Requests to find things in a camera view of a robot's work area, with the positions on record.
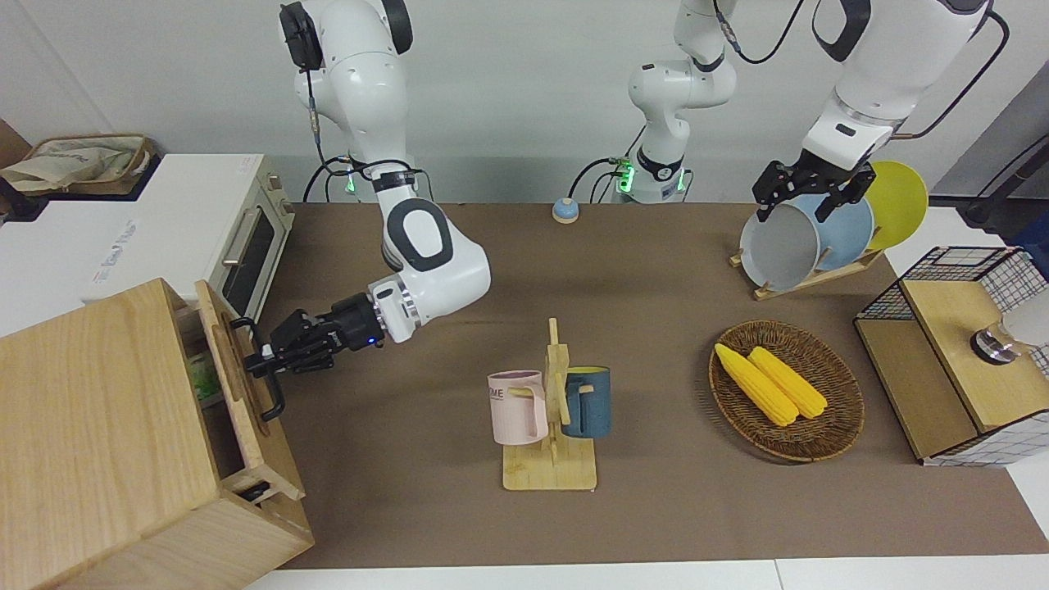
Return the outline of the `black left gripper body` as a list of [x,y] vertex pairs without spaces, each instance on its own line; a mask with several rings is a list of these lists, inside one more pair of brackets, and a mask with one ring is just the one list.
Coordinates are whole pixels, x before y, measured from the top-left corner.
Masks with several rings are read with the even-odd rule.
[[825,161],[810,166],[788,166],[782,161],[772,161],[756,180],[756,204],[775,207],[805,194],[823,194],[835,207],[856,204],[865,195],[874,180],[876,172],[870,163],[862,164],[857,170],[845,171]]

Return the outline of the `right gripper finger white mark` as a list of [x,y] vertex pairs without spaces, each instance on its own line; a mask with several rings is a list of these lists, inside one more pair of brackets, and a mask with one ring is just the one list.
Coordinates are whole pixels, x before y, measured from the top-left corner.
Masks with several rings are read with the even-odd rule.
[[247,355],[247,373],[256,379],[282,372],[287,364],[288,358],[286,358],[285,352],[274,350],[274,347],[258,347]]

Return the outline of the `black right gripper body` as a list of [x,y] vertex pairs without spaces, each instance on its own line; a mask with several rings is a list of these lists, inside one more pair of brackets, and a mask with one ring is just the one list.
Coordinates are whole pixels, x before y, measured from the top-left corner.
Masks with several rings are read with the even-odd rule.
[[329,313],[311,316],[298,309],[286,319],[291,320],[291,342],[279,351],[288,358],[285,370],[294,374],[330,368],[337,352],[381,345],[385,338],[374,305],[363,293],[334,303]]

